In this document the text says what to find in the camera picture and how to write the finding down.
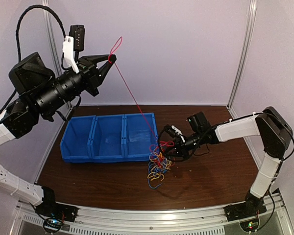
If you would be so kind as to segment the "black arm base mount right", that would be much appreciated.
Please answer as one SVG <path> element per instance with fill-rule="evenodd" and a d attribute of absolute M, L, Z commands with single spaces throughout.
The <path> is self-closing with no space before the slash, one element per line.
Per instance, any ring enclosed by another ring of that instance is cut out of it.
<path fill-rule="evenodd" d="M 266 206 L 260 205 L 255 208 L 247 205 L 246 202 L 230 204 L 224 207 L 224 212 L 228 222 L 253 217 L 256 216 L 257 213 L 265 213 L 266 211 Z"/>

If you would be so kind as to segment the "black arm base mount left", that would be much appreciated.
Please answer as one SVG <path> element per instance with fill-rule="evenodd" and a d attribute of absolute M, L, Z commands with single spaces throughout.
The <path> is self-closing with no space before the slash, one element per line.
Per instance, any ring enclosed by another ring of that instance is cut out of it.
<path fill-rule="evenodd" d="M 43 216 L 52 217 L 68 222 L 75 222 L 78 213 L 78 208 L 59 203 L 54 204 L 40 204 L 35 207 L 35 211 Z"/>

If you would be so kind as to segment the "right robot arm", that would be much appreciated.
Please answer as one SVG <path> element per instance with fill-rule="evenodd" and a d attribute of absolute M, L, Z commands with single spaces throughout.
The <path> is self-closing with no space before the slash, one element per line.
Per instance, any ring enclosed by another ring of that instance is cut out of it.
<path fill-rule="evenodd" d="M 241 211 L 252 216 L 259 210 L 263 197 L 278 177 L 280 168 L 290 156 L 286 151 L 294 144 L 293 130 L 272 106 L 261 112 L 211 125 L 203 112 L 187 118 L 193 131 L 185 136 L 174 125 L 166 125 L 162 133 L 172 138 L 171 147 L 159 147 L 159 152 L 172 162 L 191 158 L 203 144 L 219 144 L 229 140 L 259 136 L 264 147 L 264 159 L 254 183 L 248 191 Z"/>

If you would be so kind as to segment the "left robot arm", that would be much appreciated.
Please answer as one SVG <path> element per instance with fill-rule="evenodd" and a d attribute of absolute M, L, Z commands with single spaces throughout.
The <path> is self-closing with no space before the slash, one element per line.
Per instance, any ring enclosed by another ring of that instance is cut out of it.
<path fill-rule="evenodd" d="M 0 114 L 0 146 L 29 133 L 39 118 L 52 122 L 58 109 L 82 92 L 98 95 L 98 87 L 116 59 L 114 54 L 83 56 L 77 61 L 77 69 L 70 68 L 59 77 L 44 65 L 37 52 L 16 64 L 9 78 L 19 97 Z M 49 217 L 57 217 L 61 212 L 52 189 L 31 184 L 1 164 L 0 187 L 42 208 Z"/>

